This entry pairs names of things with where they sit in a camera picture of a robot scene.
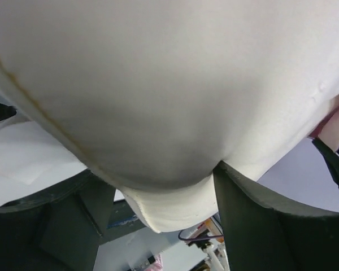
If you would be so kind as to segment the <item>cream pillow with bear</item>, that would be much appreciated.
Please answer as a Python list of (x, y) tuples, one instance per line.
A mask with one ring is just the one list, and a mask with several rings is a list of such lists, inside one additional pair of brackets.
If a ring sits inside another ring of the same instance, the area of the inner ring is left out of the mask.
[(153, 231), (218, 211), (334, 109), (339, 1), (0, 1), (0, 94)]

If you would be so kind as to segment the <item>pink pillowcase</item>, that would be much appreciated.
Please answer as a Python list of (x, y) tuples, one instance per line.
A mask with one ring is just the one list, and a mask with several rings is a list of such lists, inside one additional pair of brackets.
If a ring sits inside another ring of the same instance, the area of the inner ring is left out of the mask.
[(308, 136), (320, 139), (332, 151), (339, 149), (339, 95), (333, 100), (334, 109), (318, 124)]

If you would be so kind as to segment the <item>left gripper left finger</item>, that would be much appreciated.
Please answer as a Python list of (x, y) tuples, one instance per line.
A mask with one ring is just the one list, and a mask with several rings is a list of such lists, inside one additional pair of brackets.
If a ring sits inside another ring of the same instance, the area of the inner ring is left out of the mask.
[(0, 206), (0, 270), (93, 270), (114, 195), (83, 171)]

